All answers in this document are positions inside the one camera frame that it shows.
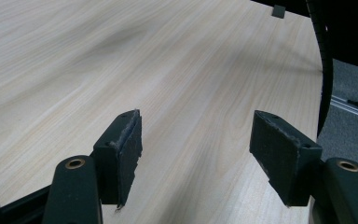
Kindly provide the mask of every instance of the black cable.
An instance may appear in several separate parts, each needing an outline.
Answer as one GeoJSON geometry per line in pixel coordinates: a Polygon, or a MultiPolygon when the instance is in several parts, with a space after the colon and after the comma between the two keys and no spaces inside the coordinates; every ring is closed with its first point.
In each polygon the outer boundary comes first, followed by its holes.
{"type": "Polygon", "coordinates": [[[319,110],[318,135],[321,133],[330,107],[333,91],[333,56],[329,44],[327,26],[324,19],[322,3],[319,0],[306,0],[310,19],[321,53],[323,68],[322,98],[319,110]]]}

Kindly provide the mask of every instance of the light wood tabletop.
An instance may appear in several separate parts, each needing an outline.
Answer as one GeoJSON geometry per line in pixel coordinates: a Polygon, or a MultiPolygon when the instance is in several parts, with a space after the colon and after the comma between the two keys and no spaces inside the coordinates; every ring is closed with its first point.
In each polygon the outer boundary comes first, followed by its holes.
{"type": "Polygon", "coordinates": [[[143,156],[104,223],[307,223],[249,153],[256,109],[316,138],[309,18],[249,0],[0,0],[0,204],[138,108],[143,156]]]}

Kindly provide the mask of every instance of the screw hole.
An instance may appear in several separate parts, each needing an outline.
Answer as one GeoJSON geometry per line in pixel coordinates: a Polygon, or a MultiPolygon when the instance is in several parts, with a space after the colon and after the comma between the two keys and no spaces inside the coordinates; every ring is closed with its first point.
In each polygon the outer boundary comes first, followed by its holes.
{"type": "Polygon", "coordinates": [[[68,161],[65,164],[65,167],[66,167],[66,169],[74,170],[74,169],[77,169],[77,168],[83,166],[84,163],[86,163],[86,162],[83,159],[73,159],[71,161],[68,161]]]}
{"type": "Polygon", "coordinates": [[[339,161],[337,163],[339,167],[341,167],[344,170],[351,171],[351,172],[358,172],[358,166],[348,162],[348,161],[339,161]]]}

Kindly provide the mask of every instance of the wood grain surface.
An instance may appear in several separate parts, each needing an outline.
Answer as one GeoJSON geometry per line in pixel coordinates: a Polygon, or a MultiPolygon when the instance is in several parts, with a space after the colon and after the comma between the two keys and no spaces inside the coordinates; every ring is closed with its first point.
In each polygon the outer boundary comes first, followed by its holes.
{"type": "Polygon", "coordinates": [[[143,116],[127,205],[104,223],[307,223],[249,153],[256,109],[316,136],[309,18],[249,0],[0,0],[0,204],[51,183],[120,113],[143,116]]]}

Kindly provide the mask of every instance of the wooden table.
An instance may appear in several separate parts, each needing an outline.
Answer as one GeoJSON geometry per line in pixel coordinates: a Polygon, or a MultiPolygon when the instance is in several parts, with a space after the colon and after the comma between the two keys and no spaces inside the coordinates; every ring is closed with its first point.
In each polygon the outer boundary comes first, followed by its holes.
{"type": "Polygon", "coordinates": [[[139,108],[143,157],[105,223],[307,223],[249,153],[256,109],[316,137],[309,18],[249,0],[0,0],[0,204],[139,108]]]}

